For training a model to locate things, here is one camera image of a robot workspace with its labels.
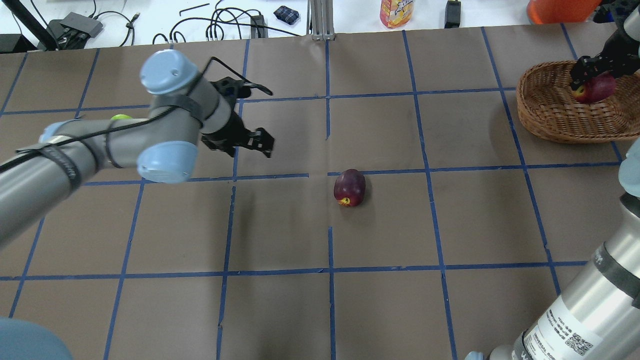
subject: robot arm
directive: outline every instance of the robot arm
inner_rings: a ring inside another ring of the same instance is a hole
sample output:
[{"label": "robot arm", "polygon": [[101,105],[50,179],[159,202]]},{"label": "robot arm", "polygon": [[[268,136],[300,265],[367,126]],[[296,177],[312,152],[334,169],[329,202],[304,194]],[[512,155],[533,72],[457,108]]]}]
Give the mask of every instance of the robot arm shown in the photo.
[{"label": "robot arm", "polygon": [[247,130],[233,111],[251,88],[271,91],[244,78],[210,83],[205,71],[176,50],[159,51],[140,75],[154,95],[148,119],[55,123],[38,144],[0,165],[0,249],[104,167],[136,167],[159,183],[188,180],[199,134],[210,149],[230,156],[242,146],[271,157],[273,137],[263,128]]},{"label": "robot arm", "polygon": [[616,19],[618,29],[595,57],[582,56],[570,72],[573,91],[587,81],[609,72],[614,78],[632,75],[640,69],[640,1],[618,0],[606,5]]}]

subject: metal bracket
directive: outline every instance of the metal bracket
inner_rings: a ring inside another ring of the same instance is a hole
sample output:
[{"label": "metal bracket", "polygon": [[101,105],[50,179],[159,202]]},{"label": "metal bracket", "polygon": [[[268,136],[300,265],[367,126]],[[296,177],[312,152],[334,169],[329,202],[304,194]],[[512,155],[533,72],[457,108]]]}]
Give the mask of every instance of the metal bracket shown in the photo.
[{"label": "metal bracket", "polygon": [[309,0],[308,28],[314,40],[333,40],[333,0]]}]

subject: black cable connector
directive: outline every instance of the black cable connector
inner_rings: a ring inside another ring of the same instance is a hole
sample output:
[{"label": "black cable connector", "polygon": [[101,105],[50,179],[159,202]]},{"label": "black cable connector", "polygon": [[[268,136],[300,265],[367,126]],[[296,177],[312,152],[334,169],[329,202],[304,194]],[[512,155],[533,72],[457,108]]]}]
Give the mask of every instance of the black cable connector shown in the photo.
[{"label": "black cable connector", "polygon": [[460,27],[460,13],[462,11],[462,4],[458,0],[448,0],[447,8],[444,12],[444,28],[459,28]]}]

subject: brown basket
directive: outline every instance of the brown basket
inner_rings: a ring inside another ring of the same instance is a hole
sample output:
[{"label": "brown basket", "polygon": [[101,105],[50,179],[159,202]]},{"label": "brown basket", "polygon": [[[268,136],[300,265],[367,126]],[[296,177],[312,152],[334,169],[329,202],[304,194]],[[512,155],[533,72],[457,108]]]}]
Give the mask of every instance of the brown basket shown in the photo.
[{"label": "brown basket", "polygon": [[553,142],[598,143],[640,136],[640,76],[617,79],[616,92],[595,104],[571,95],[575,61],[542,63],[520,78],[518,116],[532,134]]}]

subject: white label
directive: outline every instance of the white label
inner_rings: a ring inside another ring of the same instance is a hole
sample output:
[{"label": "white label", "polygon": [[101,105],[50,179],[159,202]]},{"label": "white label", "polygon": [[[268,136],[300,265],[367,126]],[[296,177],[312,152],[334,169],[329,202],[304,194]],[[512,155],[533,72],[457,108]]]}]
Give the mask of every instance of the white label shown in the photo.
[{"label": "white label", "polygon": [[524,338],[533,360],[583,360],[602,338],[582,325],[558,297]]}]

